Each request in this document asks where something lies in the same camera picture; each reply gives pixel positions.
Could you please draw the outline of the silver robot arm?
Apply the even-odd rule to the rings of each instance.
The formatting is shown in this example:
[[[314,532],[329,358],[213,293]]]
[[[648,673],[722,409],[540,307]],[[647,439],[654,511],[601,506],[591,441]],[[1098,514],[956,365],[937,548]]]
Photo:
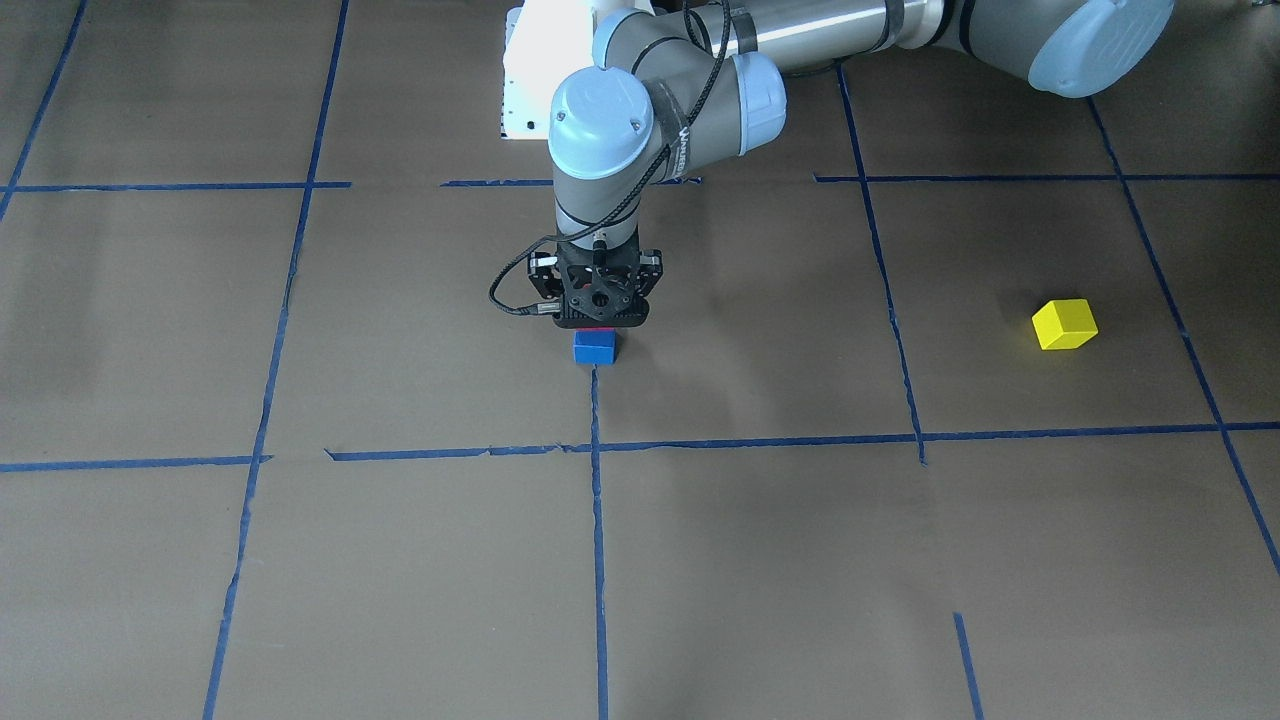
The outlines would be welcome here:
[[[557,69],[535,51],[549,3],[524,5],[506,53],[520,88],[541,87],[534,129],[550,154],[556,232],[521,252],[539,302],[518,316],[562,327],[636,325],[662,274],[637,237],[649,184],[776,140],[786,76],[892,47],[945,46],[1061,97],[1115,85],[1155,46],[1171,1],[709,1],[660,14],[588,1],[585,56]]]

